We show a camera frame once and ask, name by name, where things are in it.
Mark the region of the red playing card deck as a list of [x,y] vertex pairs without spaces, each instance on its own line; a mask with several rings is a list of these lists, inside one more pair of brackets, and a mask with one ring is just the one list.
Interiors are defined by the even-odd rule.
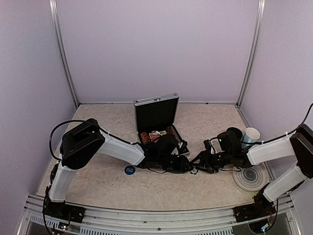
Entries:
[[149,137],[151,139],[151,141],[154,141],[156,140],[157,138],[163,136],[163,135],[166,135],[167,132],[166,131],[152,131],[149,133]]

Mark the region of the blue round button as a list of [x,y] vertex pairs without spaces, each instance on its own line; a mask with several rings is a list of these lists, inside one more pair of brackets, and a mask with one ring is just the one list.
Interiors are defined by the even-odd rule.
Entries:
[[135,173],[135,167],[132,166],[132,165],[126,166],[125,169],[124,169],[124,172],[127,175],[133,175]]

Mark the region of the aluminium poker chip case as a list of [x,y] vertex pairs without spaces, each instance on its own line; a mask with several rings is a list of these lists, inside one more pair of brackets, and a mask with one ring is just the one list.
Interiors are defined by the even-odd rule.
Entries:
[[[183,140],[174,126],[178,103],[178,93],[164,94],[134,101],[135,122],[140,142],[140,134],[142,132],[149,134],[152,131],[166,131],[166,128],[169,126],[173,126],[178,134],[180,141],[177,141],[181,142]],[[190,151],[187,148],[186,157],[189,154]]]

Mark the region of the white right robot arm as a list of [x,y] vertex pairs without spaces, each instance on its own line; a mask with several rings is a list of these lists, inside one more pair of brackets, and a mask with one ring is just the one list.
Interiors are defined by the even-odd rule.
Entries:
[[215,140],[221,148],[218,153],[212,148],[211,141],[205,140],[205,150],[191,164],[208,173],[217,173],[228,165],[244,170],[264,162],[295,157],[296,163],[288,171],[260,190],[260,196],[255,196],[256,202],[250,206],[250,213],[261,217],[269,210],[269,202],[313,177],[313,131],[301,124],[269,141],[245,142],[243,136],[242,131],[235,127],[217,135]]

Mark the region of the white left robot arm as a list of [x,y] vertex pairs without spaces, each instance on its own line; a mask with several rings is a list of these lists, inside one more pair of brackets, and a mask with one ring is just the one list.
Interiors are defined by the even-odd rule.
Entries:
[[127,162],[132,166],[151,170],[160,168],[170,173],[185,173],[192,166],[185,155],[187,142],[178,141],[166,134],[151,140],[149,135],[139,142],[118,138],[101,128],[97,120],[76,120],[78,124],[62,137],[60,154],[50,175],[47,194],[51,200],[48,207],[57,217],[68,214],[63,203],[76,172],[84,168],[95,154],[104,154]]

